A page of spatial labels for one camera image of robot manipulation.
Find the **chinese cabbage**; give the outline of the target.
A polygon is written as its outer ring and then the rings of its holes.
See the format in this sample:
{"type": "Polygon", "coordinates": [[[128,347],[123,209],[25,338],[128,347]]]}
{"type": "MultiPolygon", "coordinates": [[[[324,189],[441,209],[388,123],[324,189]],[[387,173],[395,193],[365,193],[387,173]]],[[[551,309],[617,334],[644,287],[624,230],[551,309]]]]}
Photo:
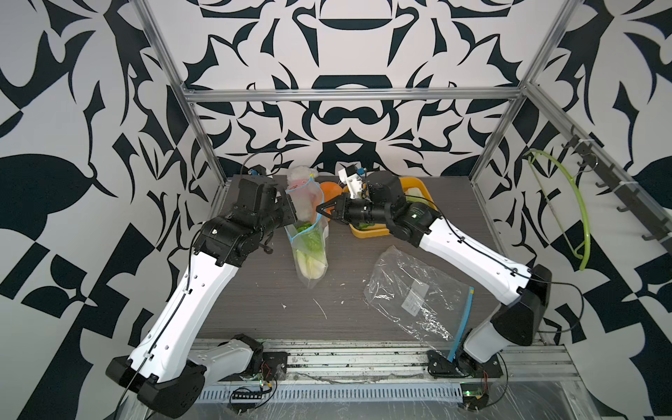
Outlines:
{"type": "Polygon", "coordinates": [[[292,241],[301,275],[308,281],[320,280],[327,271],[327,247],[320,227],[303,223],[292,241]]]}

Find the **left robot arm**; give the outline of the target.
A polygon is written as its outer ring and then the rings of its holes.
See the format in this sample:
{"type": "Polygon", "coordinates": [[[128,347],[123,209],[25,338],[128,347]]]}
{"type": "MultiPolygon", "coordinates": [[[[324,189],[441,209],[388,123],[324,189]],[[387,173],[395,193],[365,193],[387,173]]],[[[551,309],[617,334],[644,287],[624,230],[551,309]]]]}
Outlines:
{"type": "Polygon", "coordinates": [[[106,375],[124,388],[115,419],[180,418],[207,386],[261,372],[264,347],[245,334],[205,353],[192,350],[247,257],[270,252],[274,231],[296,220],[292,200],[273,178],[241,175],[237,186],[233,205],[204,222],[192,239],[184,276],[147,336],[130,355],[108,364],[106,375]]]}

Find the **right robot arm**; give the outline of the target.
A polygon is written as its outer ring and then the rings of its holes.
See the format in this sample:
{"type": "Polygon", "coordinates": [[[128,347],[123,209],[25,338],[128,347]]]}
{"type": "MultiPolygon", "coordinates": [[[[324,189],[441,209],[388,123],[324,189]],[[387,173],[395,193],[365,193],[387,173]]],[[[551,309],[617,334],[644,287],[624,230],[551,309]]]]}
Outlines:
{"type": "Polygon", "coordinates": [[[504,348],[533,343],[550,298],[548,269],[519,264],[474,240],[431,199],[408,194],[387,171],[362,178],[347,169],[342,181],[348,189],[319,204],[320,215],[351,225],[383,224],[395,238],[442,258],[498,300],[497,310],[460,341],[469,362],[485,364],[504,348]]]}

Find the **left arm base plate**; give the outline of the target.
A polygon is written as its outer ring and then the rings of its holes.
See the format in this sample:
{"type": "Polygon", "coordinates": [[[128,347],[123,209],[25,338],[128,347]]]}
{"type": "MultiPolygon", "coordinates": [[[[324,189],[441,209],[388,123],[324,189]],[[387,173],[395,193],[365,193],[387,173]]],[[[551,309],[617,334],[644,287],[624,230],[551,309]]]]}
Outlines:
{"type": "Polygon", "coordinates": [[[222,378],[224,382],[246,381],[261,379],[266,382],[280,381],[285,379],[289,353],[266,352],[254,355],[248,368],[239,374],[231,374],[222,378]]]}

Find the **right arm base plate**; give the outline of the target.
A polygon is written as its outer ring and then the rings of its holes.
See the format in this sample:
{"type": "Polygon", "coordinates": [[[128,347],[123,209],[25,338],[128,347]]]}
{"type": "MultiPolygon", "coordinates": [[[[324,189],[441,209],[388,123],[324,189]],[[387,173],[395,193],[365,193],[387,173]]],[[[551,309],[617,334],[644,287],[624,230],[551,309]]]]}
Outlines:
{"type": "Polygon", "coordinates": [[[504,376],[502,364],[494,355],[485,363],[477,362],[465,352],[458,351],[450,361],[437,350],[426,352],[427,370],[430,376],[443,379],[489,379],[504,376]]]}

